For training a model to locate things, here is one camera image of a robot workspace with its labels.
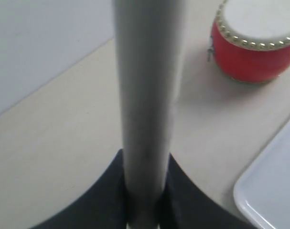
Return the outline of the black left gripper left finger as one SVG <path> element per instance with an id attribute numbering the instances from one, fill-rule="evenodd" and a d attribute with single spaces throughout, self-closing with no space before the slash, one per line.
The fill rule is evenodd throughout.
<path id="1" fill-rule="evenodd" d="M 34 229 L 125 229 L 127 227 L 123 152 L 119 150 L 93 186 L 61 212 Z"/>

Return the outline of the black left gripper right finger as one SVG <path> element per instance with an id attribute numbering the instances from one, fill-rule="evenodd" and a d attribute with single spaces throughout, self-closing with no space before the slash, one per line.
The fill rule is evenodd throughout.
<path id="1" fill-rule="evenodd" d="M 161 229 L 246 229 L 247 223 L 210 199 L 169 156 L 160 201 Z"/>

